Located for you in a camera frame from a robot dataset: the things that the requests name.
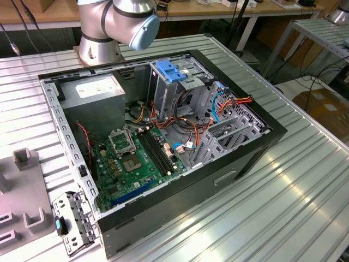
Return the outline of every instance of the desk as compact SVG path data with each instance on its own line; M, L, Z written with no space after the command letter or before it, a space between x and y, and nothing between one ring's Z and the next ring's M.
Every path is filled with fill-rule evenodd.
M267 76L276 57L278 56L280 50L286 43L288 37L293 32L293 30L298 31L299 33L301 33L301 35L293 44L293 47L289 51L289 55L292 55L293 52L296 51L297 47L305 37L310 38L311 40L321 45L328 51L326 56L320 63L320 68L317 70L315 74L319 73L320 70L325 67L326 62L330 58L331 53L338 56L339 58L345 58L346 62L349 62L349 49L347 46L344 45L344 40L349 39L349 25L337 26L327 19L296 20L290 22L284 34L282 35L280 41L278 42L274 51L272 52L262 73L264 77Z
M199 49L267 110L287 133L236 183L110 261L336 261L349 244L349 148L214 38L158 39L128 59ZM0 59L0 158L39 153L50 201L76 183L37 75L81 67L74 51ZM69 261L102 262L99 239ZM0 261L67 261L53 232Z
M249 22L238 44L237 50L243 50L244 46L252 32L252 29L261 16L281 16L281 15L300 15L311 14L311 18L317 18L323 7L318 5L316 8L303 7L298 10L286 10L271 0L265 0L263 3L257 4L256 8L247 9L243 17L249 17ZM234 8L228 8L222 4L213 4L205 7L198 4L195 0L190 2L171 2L169 3L168 21L184 21L184 20L205 20L205 19L226 19L232 18ZM47 28L63 28L63 27L80 27L79 9L76 0L56 0L42 14L34 14L37 22L42 29ZM165 14L159 11L162 21L165 20ZM23 25L13 8L0 8L0 22L7 31L23 30ZM29 29L35 29L34 26L28 25Z

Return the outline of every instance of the pci slot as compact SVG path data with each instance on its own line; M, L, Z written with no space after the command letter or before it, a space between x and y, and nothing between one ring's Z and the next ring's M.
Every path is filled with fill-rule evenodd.
M121 196L121 197L111 201L111 205L115 206L115 205L121 204L121 203L125 202L126 200L129 200L129 199L131 199L131 198L133 198L133 197L135 197L135 196L137 196L137 195L147 191L150 188L150 185L152 183L154 183L154 181L155 180L150 181L149 183L145 184L144 186L142 186L142 187L140 187L140 188L138 188L138 189L136 189L136 190L134 190L134 191L132 191L130 193L127 193L126 195L123 195L123 196Z

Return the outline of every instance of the blue drive bay latch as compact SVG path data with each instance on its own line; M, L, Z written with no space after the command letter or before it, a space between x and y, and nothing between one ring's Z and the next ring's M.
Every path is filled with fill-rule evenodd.
M177 67L170 61L156 62L158 69L165 75L170 83L178 82L186 79L186 75L179 72Z

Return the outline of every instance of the wooden workbench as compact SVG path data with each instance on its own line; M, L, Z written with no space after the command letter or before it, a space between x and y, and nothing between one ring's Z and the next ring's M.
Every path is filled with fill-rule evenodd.
M323 10L321 6L315 8L306 8L297 10L287 10L271 0L264 0L263 3L257 4L256 8L247 9L243 17L250 17L241 42L238 45L238 50L242 50L248 36L250 35L256 20L260 16L283 16L283 15L300 15L312 14L312 18L316 18ZM220 19L231 18L234 13L234 8L228 8L222 4L215 3L211 6L203 6L195 0L190 2L171 2L169 3L168 21L184 21L184 20L204 20L204 19ZM79 9L76 0L55 0L55 2L42 14L34 13L40 28L62 28L62 27L79 27ZM159 11L161 20L164 21L165 13ZM23 30L21 21L13 8L0 8L0 22L5 26L6 30Z

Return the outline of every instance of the yellow wire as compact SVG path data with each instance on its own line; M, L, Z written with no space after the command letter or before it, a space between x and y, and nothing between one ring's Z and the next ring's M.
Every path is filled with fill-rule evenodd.
M144 114L144 108L145 108L145 106L142 107L141 115L139 116L139 118L137 120L133 121L134 123L139 123L142 121L143 114Z
M234 100L246 100L249 99L250 97L245 97L245 98L234 98Z

